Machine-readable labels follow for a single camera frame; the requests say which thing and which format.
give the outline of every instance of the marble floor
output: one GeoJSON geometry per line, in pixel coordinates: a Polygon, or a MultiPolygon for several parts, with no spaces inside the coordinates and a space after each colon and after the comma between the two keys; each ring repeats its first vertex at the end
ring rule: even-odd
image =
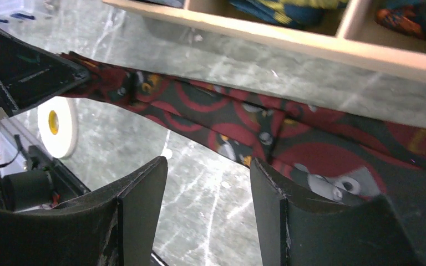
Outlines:
{"type": "MultiPolygon", "coordinates": [[[[99,0],[61,0],[9,32],[51,52],[228,84],[426,127],[426,85],[143,18],[99,0]]],[[[76,100],[79,139],[63,162],[91,189],[169,155],[154,250],[170,265],[262,265],[248,170],[126,110],[76,100]]],[[[39,136],[36,110],[17,119],[39,136]]]]}

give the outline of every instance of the wooden drawer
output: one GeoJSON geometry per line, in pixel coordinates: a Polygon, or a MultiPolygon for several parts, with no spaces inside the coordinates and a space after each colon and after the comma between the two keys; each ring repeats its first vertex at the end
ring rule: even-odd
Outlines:
{"type": "Polygon", "coordinates": [[[374,22],[381,0],[351,0],[345,11],[326,14],[307,31],[261,23],[227,0],[186,0],[183,9],[131,0],[103,0],[129,12],[217,32],[426,83],[426,41],[374,22]]]}

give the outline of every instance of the white tape roll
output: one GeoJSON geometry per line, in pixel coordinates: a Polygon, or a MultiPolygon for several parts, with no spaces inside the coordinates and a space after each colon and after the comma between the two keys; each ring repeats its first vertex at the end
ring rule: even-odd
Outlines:
{"type": "Polygon", "coordinates": [[[38,129],[51,156],[72,154],[78,137],[78,120],[73,99],[54,97],[38,106],[38,129]]]}

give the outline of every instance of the red patterned fabric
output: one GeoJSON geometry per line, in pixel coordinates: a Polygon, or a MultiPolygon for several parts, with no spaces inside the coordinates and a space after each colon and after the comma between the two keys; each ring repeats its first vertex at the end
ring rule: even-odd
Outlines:
{"type": "Polygon", "coordinates": [[[426,129],[196,80],[109,65],[75,53],[93,80],[63,96],[117,105],[249,166],[253,157],[309,189],[362,198],[422,193],[426,129]]]}

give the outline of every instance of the yellow tape core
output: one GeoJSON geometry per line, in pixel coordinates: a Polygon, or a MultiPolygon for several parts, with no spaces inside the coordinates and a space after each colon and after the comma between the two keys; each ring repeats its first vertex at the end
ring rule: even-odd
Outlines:
{"type": "Polygon", "coordinates": [[[58,124],[58,115],[55,111],[51,111],[48,115],[48,125],[50,127],[51,133],[56,135],[58,133],[59,124],[58,124]]]}

